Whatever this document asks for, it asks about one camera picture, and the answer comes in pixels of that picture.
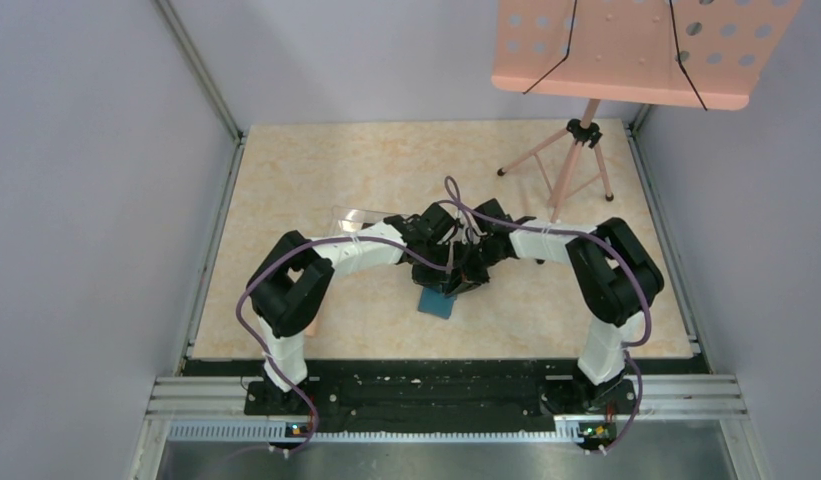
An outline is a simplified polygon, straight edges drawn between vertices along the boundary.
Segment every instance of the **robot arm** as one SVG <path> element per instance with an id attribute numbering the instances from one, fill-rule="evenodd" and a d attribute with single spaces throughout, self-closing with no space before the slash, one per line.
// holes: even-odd
<path id="1" fill-rule="evenodd" d="M 494 199 L 476 211 L 512 221 Z M 496 263 L 507 258 L 530 258 L 570 265 L 574 270 L 594 316 L 587 344 L 578 359 L 575 381 L 580 382 L 579 388 L 588 401 L 599 399 L 613 389 L 624 371 L 623 344 L 639 331 L 643 321 L 633 286 L 618 266 L 608 263 L 603 250 L 594 243 L 575 235 L 548 235 L 545 230 L 587 232 L 612 244 L 633 270 L 651 304 L 663 288 L 663 277 L 628 225 L 618 218 L 598 226 L 550 224 L 530 217 L 515 222 L 533 227 L 534 231 L 528 231 L 477 218 L 476 223 L 482 233 L 476 242 L 441 242 L 457 227 L 457 222 L 441 206 L 432 204 L 420 216 L 389 217 L 360 232 L 392 240 L 437 264 L 445 264 L 453 248 L 453 258 L 463 260 L 450 272 L 430 269 L 414 262 L 395 246 L 375 242 L 320 245 L 290 259 L 251 294 L 252 306 L 261 319 L 264 338 L 278 368 L 294 383 L 307 377 L 302 332 L 315 318 L 334 277 L 377 265 L 408 262 L 413 265 L 415 283 L 438 289 L 445 295 L 456 295 L 487 283 L 487 269 Z M 297 231 L 284 235 L 249 283 L 285 253 L 306 242 Z M 290 269 L 301 271 L 297 281 L 289 277 Z M 268 364 L 265 370 L 275 385 L 289 391 L 289 385 L 281 381 Z"/>

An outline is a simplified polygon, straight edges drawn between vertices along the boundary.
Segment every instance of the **pink music stand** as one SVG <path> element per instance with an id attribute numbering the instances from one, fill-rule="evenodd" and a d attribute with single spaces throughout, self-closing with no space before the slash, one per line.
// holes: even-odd
<path id="1" fill-rule="evenodd" d="M 590 99 L 580 120 L 498 171 L 534 157 L 549 188 L 551 221 L 566 198 L 599 177 L 613 200 L 598 139 L 584 139 L 584 130 L 597 129 L 600 100 L 739 110 L 803 0 L 673 0 L 680 59 L 701 100 L 676 61 L 669 1 L 579 0 L 573 21 L 574 0 L 499 0 L 492 83 L 526 91 L 566 56 L 571 31 L 568 58 L 531 92 Z M 575 140 L 552 187 L 537 154 L 567 133 Z M 584 144 L 594 150 L 599 174 L 569 192 Z"/>

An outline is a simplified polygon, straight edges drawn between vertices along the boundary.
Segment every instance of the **table surface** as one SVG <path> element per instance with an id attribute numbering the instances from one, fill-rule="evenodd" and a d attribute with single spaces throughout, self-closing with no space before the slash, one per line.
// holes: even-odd
<path id="1" fill-rule="evenodd" d="M 601 182 L 569 198 L 564 223 L 624 218 L 665 274 L 633 157 L 619 120 L 600 120 L 602 149 L 616 199 Z M 259 346 L 237 324 L 234 306 L 254 270 L 287 231 L 324 236 L 334 207 L 422 212 L 445 198 L 445 175 L 464 201 L 498 198 L 514 218 L 548 218 L 548 190 L 534 162 L 505 177 L 496 170 L 565 125 L 563 120 L 369 123 L 252 127 L 222 234 L 193 358 L 258 358 Z M 570 140 L 541 153 L 551 175 Z M 582 153 L 573 185 L 597 173 Z M 421 287 L 406 265 L 384 266 L 333 282 L 308 338 L 308 358 L 576 357 L 591 314 L 570 267 L 510 260 L 490 270 L 491 283 L 461 295 L 450 319 L 416 311 Z M 652 308 L 651 341 L 639 357 L 692 355 L 672 286 Z M 256 317 L 246 304 L 246 318 Z"/>

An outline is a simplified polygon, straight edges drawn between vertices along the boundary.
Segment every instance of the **gray wall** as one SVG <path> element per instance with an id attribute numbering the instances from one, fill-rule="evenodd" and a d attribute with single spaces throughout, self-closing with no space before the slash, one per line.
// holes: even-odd
<path id="1" fill-rule="evenodd" d="M 586 101 L 492 86 L 496 0 L 177 0 L 243 125 L 569 118 Z M 633 104 L 599 116 L 632 119 Z"/>
<path id="2" fill-rule="evenodd" d="M 149 1 L 0 1 L 0 479 L 124 478 L 230 155 Z"/>
<path id="3" fill-rule="evenodd" d="M 821 0 L 736 113 L 658 107 L 642 136 L 710 358 L 775 478 L 821 478 Z"/>

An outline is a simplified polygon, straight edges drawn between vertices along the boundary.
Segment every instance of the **tripod stand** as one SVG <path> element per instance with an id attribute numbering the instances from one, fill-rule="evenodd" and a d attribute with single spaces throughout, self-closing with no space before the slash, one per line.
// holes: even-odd
<path id="1" fill-rule="evenodd" d="M 548 206 L 554 209 L 554 212 L 551 215 L 552 222 L 557 221 L 557 218 L 560 216 L 560 211 L 563 210 L 563 202 L 567 198 L 578 193 L 581 189 L 594 182 L 599 177 L 601 177 L 601 181 L 604 183 L 605 200 L 608 202 L 613 200 L 613 191 L 610 189 L 610 180 L 607 178 L 607 169 L 604 165 L 604 155 L 601 153 L 601 146 L 598 144 L 598 141 L 601 139 L 601 132 L 599 131 L 598 125 L 593 123 L 593 117 L 595 117 L 596 110 L 598 110 L 599 101 L 600 100 L 597 99 L 591 99 L 587 104 L 587 109 L 584 111 L 584 116 L 580 120 L 577 118 L 570 120 L 566 125 L 566 128 L 561 129 L 554 135 L 543 140 L 539 145 L 527 151 L 524 155 L 512 161 L 505 167 L 498 169 L 498 176 L 503 177 L 504 174 L 512 170 L 520 163 L 534 157 L 537 161 L 537 165 L 540 167 L 540 172 L 542 172 L 543 180 L 545 180 L 548 191 L 551 194 L 548 199 Z M 554 187 L 552 187 L 551 182 L 548 180 L 548 175 L 545 172 L 545 168 L 543 167 L 537 153 L 552 143 L 562 139 L 567 133 L 572 134 L 574 141 L 572 142 L 572 146 L 569 148 L 569 154 L 566 155 L 566 160 L 563 162 L 563 169 L 560 171 L 560 175 L 558 175 L 557 180 L 554 182 Z M 575 173 L 575 165 L 578 163 L 578 157 L 580 156 L 581 149 L 584 145 L 587 145 L 588 148 L 591 148 L 593 152 L 595 152 L 599 173 L 584 182 L 584 184 L 580 187 L 570 192 L 569 184 L 572 182 L 572 175 Z"/>

